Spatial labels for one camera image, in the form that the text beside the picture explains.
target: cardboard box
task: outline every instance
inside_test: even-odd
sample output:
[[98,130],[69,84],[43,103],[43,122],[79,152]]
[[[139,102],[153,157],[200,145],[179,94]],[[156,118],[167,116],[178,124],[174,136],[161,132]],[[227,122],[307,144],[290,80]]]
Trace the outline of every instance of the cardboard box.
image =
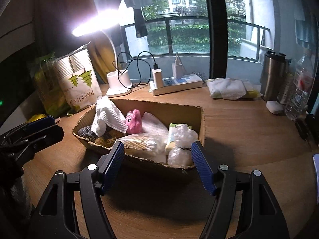
[[[199,138],[198,140],[204,145],[205,138],[205,118],[203,109],[196,106],[177,105],[169,103],[158,103],[149,101],[137,101],[127,99],[111,99],[119,110],[125,115],[128,111],[138,109],[141,115],[144,112],[149,112],[157,117],[167,128],[171,123],[182,124],[186,123],[193,127]],[[88,149],[91,149],[100,154],[108,154],[112,148],[106,148],[95,143],[89,142],[89,139],[78,136],[78,131],[81,128],[92,125],[95,116],[96,107],[93,107],[86,112],[79,120],[75,128],[73,128],[73,135],[80,140],[80,142]],[[187,171],[194,168],[195,165],[187,168],[172,167],[161,163],[156,163],[152,160],[142,159],[131,155],[125,155],[123,164],[130,167],[137,168],[146,172],[161,174],[165,176],[172,175],[187,175]]]

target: blue gripper pad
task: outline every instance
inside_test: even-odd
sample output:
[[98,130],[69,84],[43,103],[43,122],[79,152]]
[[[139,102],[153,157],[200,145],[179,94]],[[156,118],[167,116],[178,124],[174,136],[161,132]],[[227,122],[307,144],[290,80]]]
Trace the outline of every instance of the blue gripper pad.
[[54,117],[51,115],[46,116],[45,118],[28,123],[26,126],[26,135],[31,135],[53,125],[55,125]]
[[207,190],[210,194],[214,195],[216,191],[216,186],[214,185],[214,174],[209,167],[203,152],[202,147],[198,146],[199,141],[192,143],[192,159],[202,180],[205,190]]
[[112,154],[112,158],[107,166],[107,169],[104,173],[103,184],[101,187],[101,191],[104,194],[106,191],[110,190],[115,178],[119,172],[120,166],[124,159],[125,149],[124,144],[122,142],[116,142],[110,152]]

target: silver screw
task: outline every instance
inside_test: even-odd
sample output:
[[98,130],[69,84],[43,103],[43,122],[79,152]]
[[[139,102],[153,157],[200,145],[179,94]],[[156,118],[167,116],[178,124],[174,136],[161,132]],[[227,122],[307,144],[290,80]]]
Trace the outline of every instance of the silver screw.
[[223,171],[227,171],[228,170],[228,166],[226,164],[221,164],[220,165],[220,169]]
[[87,168],[90,170],[90,171],[93,171],[96,169],[96,164],[90,164]]
[[254,170],[253,174],[256,175],[256,176],[261,176],[261,171]]

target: power strip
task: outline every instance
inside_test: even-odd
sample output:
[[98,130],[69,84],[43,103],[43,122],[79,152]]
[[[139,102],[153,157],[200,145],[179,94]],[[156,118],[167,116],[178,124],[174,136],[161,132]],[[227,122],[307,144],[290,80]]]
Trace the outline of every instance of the power strip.
[[151,92],[153,96],[156,96],[171,92],[200,88],[203,86],[202,79],[195,74],[184,75],[181,79],[166,78],[163,79],[163,83],[163,87],[156,88],[154,81],[151,81],[149,92]]

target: white towel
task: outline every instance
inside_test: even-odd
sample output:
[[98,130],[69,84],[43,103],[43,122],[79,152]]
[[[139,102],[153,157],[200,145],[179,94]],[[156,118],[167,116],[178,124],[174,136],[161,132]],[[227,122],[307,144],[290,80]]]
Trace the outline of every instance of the white towel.
[[107,96],[104,96],[96,103],[96,113],[91,131],[101,137],[106,131],[106,126],[122,133],[126,133],[128,128],[125,125],[125,117],[122,112]]
[[237,100],[247,93],[245,84],[234,78],[212,79],[207,80],[206,83],[212,98],[222,97],[226,100]]

